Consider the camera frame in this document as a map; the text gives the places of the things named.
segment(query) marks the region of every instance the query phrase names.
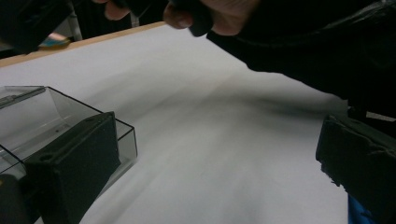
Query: transparent plastic box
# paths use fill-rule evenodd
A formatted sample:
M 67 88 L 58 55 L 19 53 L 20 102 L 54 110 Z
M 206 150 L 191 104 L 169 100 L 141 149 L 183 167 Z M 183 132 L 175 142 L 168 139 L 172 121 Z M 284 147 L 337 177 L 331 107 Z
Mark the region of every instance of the transparent plastic box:
M 29 156 L 83 119 L 100 113 L 51 87 L 0 87 L 0 174 L 23 177 L 23 161 Z M 134 127 L 118 119 L 116 126 L 121 166 L 103 191 L 137 156 Z

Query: clear container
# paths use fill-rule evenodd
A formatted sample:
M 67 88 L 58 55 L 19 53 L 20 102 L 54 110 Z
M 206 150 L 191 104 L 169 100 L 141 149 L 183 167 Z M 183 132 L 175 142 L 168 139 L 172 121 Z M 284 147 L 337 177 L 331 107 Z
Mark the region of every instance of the clear container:
M 51 87 L 0 87 L 0 174 L 26 175 L 23 161 L 81 120 L 103 113 Z M 116 119 L 121 166 L 104 192 L 137 156 L 134 127 Z

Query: human hand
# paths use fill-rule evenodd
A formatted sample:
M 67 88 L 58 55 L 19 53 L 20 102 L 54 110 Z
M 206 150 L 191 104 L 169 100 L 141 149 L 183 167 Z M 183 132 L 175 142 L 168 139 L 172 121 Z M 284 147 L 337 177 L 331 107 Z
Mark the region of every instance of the human hand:
M 106 3 L 105 15 L 110 20 L 119 20 L 127 15 L 128 8 L 119 8 L 110 0 L 93 0 Z M 201 0 L 206 5 L 213 19 L 212 30 L 219 35 L 237 35 L 247 23 L 250 15 L 261 0 Z M 192 15 L 188 11 L 177 9 L 169 3 L 163 13 L 166 23 L 176 29 L 192 26 Z

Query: white tabletop surface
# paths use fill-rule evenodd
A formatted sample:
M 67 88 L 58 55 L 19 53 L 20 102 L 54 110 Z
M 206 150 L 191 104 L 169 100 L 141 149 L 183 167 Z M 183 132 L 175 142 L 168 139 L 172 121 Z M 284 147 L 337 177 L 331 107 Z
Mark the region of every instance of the white tabletop surface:
M 167 26 L 0 68 L 136 128 L 138 159 L 84 224 L 341 224 L 347 195 L 315 160 L 325 114 L 347 104 L 257 73 Z

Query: white table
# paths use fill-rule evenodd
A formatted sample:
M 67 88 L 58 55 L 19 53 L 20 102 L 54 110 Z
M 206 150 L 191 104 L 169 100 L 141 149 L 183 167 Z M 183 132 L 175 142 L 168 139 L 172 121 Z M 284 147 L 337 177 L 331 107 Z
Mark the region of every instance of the white table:
M 347 104 L 256 73 L 167 26 L 0 68 L 136 127 L 138 160 L 84 224 L 341 224 L 347 194 L 315 160 L 321 122 Z

